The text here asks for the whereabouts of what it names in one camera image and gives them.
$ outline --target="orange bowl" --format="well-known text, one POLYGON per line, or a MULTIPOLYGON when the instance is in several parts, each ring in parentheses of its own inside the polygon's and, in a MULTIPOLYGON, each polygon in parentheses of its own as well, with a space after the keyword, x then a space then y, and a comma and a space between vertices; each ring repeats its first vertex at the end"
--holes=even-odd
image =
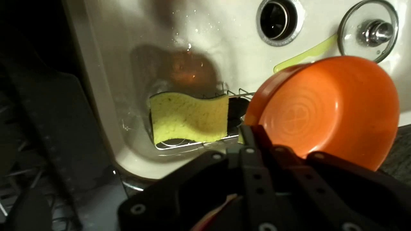
POLYGON ((263 125, 274 143, 302 157, 326 151, 375 170, 394 141, 398 95, 390 77, 370 60, 339 56, 307 64, 263 95, 263 109, 252 106, 259 97, 252 98, 245 123, 263 125))
POLYGON ((258 91, 253 95, 253 100, 249 102, 244 122, 249 125, 256 125, 259 122, 261 114, 268 104, 271 96, 280 86, 289 79, 294 73, 306 66, 306 64, 293 65, 283 69, 281 72, 271 75, 266 79, 258 91))

